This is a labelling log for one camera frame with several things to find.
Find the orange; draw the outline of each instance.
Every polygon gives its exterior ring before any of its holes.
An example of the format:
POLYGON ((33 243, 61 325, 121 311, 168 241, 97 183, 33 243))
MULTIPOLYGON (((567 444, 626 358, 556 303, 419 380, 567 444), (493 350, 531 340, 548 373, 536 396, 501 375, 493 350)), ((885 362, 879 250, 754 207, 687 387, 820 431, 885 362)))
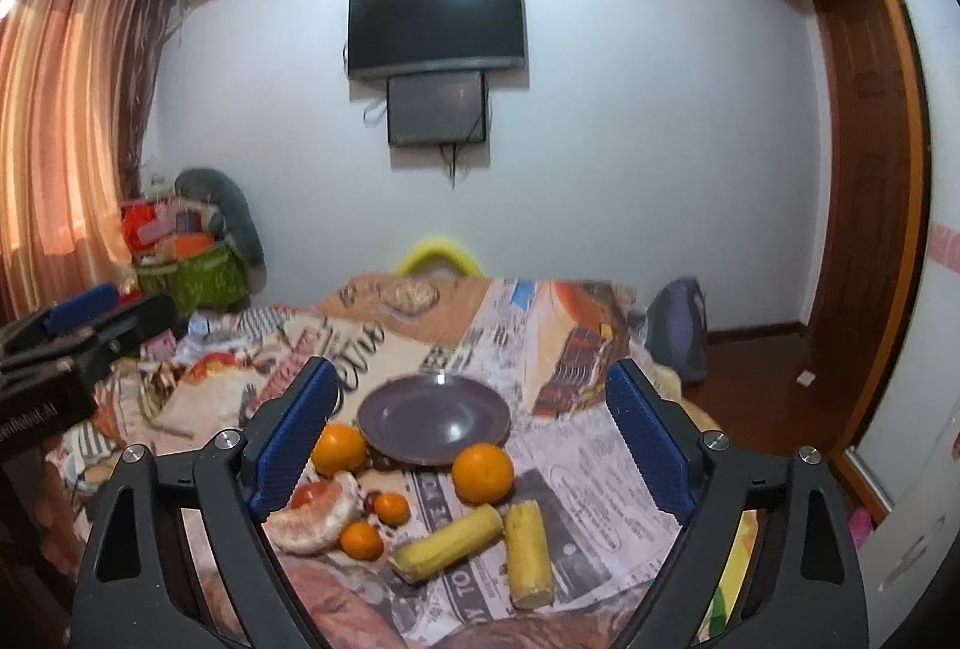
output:
POLYGON ((378 494, 373 501, 376 517, 388 527, 400 527, 410 518, 410 504, 407 498, 395 491, 378 494))
POLYGON ((514 464, 502 449, 475 443, 453 460, 453 488, 464 503, 496 503, 514 485, 514 464))
POLYGON ((383 539, 365 521, 347 524, 340 534, 340 548, 354 560, 376 560, 383 553, 383 539))
POLYGON ((367 461, 367 442, 349 424, 333 421, 323 427, 310 462, 318 473, 331 478, 340 470, 357 470, 367 461))

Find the television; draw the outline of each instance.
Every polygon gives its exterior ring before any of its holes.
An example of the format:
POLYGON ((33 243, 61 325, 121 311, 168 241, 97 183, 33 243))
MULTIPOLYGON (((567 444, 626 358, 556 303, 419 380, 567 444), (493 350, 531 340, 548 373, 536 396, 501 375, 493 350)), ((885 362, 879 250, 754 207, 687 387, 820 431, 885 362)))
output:
POLYGON ((350 0, 350 77, 524 63, 521 0, 350 0))

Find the cable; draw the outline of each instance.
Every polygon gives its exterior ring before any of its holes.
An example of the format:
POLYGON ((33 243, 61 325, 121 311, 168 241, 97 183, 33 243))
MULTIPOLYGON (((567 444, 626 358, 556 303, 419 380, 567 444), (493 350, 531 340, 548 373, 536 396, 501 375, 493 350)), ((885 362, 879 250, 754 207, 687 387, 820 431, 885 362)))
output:
POLYGON ((363 125, 366 128, 371 129, 374 126, 378 125, 383 116, 387 115, 387 97, 386 96, 377 96, 376 99, 373 99, 370 104, 366 105, 363 110, 363 125), (377 113, 373 118, 370 117, 371 110, 376 108, 382 108, 379 113, 377 113))
POLYGON ((469 132, 467 132, 467 137, 464 138, 462 142, 453 142, 453 144, 442 144, 439 145, 440 149, 440 158, 443 160, 443 163, 446 165, 446 175, 450 179, 450 188, 454 189, 457 187, 457 163, 460 161, 460 154, 464 151, 473 135, 476 133, 477 126, 480 125, 480 121, 484 119, 484 116, 487 118, 487 128, 490 128, 492 123, 493 116, 490 112, 490 84, 487 82, 487 75, 484 72, 480 73, 481 81, 483 83, 483 104, 480 106, 480 113, 478 113, 476 120, 474 120, 473 125, 470 126, 469 132), (448 158, 446 156, 445 150, 450 147, 452 149, 452 157, 448 158))

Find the wooden floor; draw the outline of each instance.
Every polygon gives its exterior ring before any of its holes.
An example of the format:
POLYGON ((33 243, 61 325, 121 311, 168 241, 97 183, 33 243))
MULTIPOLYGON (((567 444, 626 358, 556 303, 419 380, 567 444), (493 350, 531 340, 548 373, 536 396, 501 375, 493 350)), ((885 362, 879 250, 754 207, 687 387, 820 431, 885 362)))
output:
POLYGON ((707 380, 683 395, 741 448, 790 456, 813 445, 827 452, 843 432, 851 398, 818 381, 798 384, 806 356, 800 334, 717 343, 707 349, 707 380))

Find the yellow object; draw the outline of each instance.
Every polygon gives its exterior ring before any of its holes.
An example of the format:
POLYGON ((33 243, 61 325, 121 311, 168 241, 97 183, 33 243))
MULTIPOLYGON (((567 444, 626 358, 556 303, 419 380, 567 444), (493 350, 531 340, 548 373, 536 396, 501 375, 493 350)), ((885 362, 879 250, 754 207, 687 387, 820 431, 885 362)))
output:
POLYGON ((514 463, 490 443, 474 443, 453 460, 453 488, 464 503, 497 503, 514 485, 514 463))
MULTIPOLYGON (((669 367, 664 367, 662 364, 657 364, 655 366, 654 373, 654 388, 656 389, 656 393, 661 395, 664 400, 670 400, 670 402, 683 402, 683 384, 680 383, 680 376, 677 375, 673 370, 669 369, 669 367)), ((697 423, 696 418, 693 416, 690 418, 694 424, 697 423)))
POLYGON ((507 584, 517 609, 553 603, 553 569, 546 546, 544 517, 534 500, 510 506, 503 522, 507 542, 507 584))
POLYGON ((336 421, 323 427, 310 462, 322 476, 332 478, 341 470, 357 470, 367 461, 367 442, 359 430, 336 421))
POLYGON ((410 504, 407 498, 395 491, 378 494, 373 501, 376 517, 388 527, 400 527, 410 518, 410 504))
POLYGON ((424 539, 400 546, 390 556, 390 565, 407 584, 416 584, 480 551, 502 532, 503 520, 496 509, 479 506, 424 539))
POLYGON ((394 272, 397 275, 413 275, 419 267, 431 259, 443 259, 449 262, 461 275, 470 278, 483 277, 477 262, 474 262, 473 257, 462 246, 442 237, 430 237, 416 243, 414 249, 397 265, 394 272))
POLYGON ((364 521, 355 521, 344 527, 340 534, 340 548, 354 560, 372 561, 383 553, 383 539, 364 521))
MULTIPOLYGON (((707 430, 719 430, 720 425, 707 412, 698 408, 688 400, 680 401, 688 417, 693 419, 701 432, 707 430)), ((730 550, 730 556, 727 558, 727 565, 724 568, 723 575, 720 577, 720 591, 723 594, 727 617, 730 615, 730 609, 736 603, 736 599, 743 588, 743 582, 747 578, 747 569, 750 567, 750 557, 754 553, 754 545, 757 543, 757 531, 760 524, 757 522, 757 512, 755 510, 745 510, 740 517, 740 525, 736 530, 736 539, 733 540, 733 546, 730 550)))

